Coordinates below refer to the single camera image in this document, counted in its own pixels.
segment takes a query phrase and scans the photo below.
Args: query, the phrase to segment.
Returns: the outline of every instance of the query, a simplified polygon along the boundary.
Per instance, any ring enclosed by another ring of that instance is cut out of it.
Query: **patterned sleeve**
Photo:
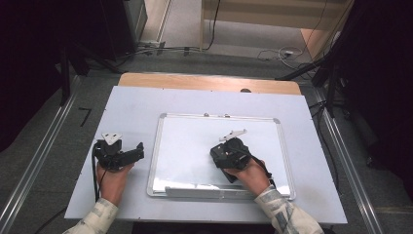
[[[94,208],[76,226],[63,234],[103,234],[106,233],[118,213],[118,208],[109,201],[99,198]]]
[[[255,202],[278,233],[323,233],[315,219],[284,199],[273,185],[265,189]]]

